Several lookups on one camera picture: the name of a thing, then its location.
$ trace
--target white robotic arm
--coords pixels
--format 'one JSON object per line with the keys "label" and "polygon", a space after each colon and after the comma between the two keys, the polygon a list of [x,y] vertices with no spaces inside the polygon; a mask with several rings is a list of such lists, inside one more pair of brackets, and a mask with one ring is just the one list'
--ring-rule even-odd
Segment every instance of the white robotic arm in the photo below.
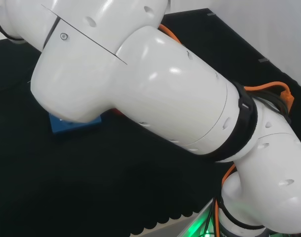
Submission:
{"label": "white robotic arm", "polygon": [[[231,149],[248,132],[237,128],[243,106],[250,106],[237,86],[157,30],[167,3],[5,0],[0,25],[43,52],[31,90],[57,117],[89,122],[117,108],[203,158]],[[301,233],[301,143],[281,115],[259,101],[254,111],[252,134],[222,161],[238,170],[223,186],[224,205],[247,225]],[[242,237],[263,232],[236,226],[222,210],[220,222]]]}

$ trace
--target blue object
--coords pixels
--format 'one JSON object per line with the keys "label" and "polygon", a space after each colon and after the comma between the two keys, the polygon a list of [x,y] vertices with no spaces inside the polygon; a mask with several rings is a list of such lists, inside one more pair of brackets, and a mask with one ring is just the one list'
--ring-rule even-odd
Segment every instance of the blue object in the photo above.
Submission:
{"label": "blue object", "polygon": [[101,117],[89,123],[76,123],[76,122],[66,122],[61,120],[54,115],[49,114],[51,130],[53,133],[67,132],[71,130],[78,130],[84,127],[93,126],[102,122]]}

